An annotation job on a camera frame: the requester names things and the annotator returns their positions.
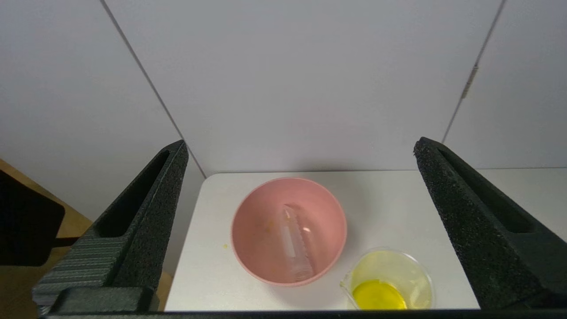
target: test tube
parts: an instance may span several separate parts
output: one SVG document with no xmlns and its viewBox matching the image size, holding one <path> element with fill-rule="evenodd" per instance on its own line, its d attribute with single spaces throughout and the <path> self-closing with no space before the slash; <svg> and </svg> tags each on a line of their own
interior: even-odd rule
<svg viewBox="0 0 567 319">
<path fill-rule="evenodd" d="M 279 220 L 280 236 L 290 274 L 296 282 L 313 277 L 313 268 L 307 256 L 295 209 L 289 205 L 283 205 Z"/>
</svg>

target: plastic bowl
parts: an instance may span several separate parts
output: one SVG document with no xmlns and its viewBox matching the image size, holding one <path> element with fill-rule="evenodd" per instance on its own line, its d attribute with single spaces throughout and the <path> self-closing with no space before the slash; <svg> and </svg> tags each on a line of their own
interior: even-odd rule
<svg viewBox="0 0 567 319">
<path fill-rule="evenodd" d="M 314 275 L 295 282 L 279 237 L 276 214 L 284 204 L 296 211 Z M 252 276 L 277 286 L 302 286 L 323 276 L 341 255 L 346 218 L 338 200 L 325 187 L 303 178 L 279 178 L 253 190 L 232 221 L 232 248 Z"/>
</svg>

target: wooden surface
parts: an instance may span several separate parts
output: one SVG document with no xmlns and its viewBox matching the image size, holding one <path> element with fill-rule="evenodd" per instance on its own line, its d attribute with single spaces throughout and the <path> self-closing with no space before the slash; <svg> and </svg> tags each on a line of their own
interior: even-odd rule
<svg viewBox="0 0 567 319">
<path fill-rule="evenodd" d="M 63 218 L 57 237 L 79 237 L 91 226 L 92 221 L 1 159 L 0 170 L 8 173 L 8 175 L 14 177 L 32 190 L 63 205 L 65 208 L 65 217 Z M 37 318 L 36 305 L 32 301 L 31 288 L 63 258 L 68 250 L 69 247 L 52 249 L 48 261 L 40 267 L 0 266 L 0 318 Z M 171 288 L 171 282 L 171 275 L 163 272 L 157 291 L 160 300 L 160 310 L 163 310 L 165 307 L 167 296 Z"/>
</svg>

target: white tabletop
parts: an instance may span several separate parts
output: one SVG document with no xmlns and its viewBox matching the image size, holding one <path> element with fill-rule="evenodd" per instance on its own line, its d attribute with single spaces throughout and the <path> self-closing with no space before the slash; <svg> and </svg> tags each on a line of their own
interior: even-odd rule
<svg viewBox="0 0 567 319">
<path fill-rule="evenodd" d="M 567 169 L 481 173 L 567 239 Z M 230 247 L 230 225 L 240 202 L 258 185 L 279 177 L 304 177 L 325 186 L 340 201 L 348 222 L 348 238 L 338 262 L 303 287 L 260 282 L 240 266 Z M 346 309 L 339 281 L 364 251 L 377 246 L 404 251 L 428 269 L 435 308 L 478 308 L 420 173 L 359 171 L 209 177 L 201 187 L 166 311 Z"/>
</svg>

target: yellow liquid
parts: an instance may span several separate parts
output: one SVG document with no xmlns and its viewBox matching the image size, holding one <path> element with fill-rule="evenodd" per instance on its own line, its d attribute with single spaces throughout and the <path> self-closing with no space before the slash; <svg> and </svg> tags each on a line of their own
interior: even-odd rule
<svg viewBox="0 0 567 319">
<path fill-rule="evenodd" d="M 360 309 L 407 309 L 404 298 L 392 285 L 380 280 L 368 280 L 358 285 L 353 293 Z"/>
</svg>

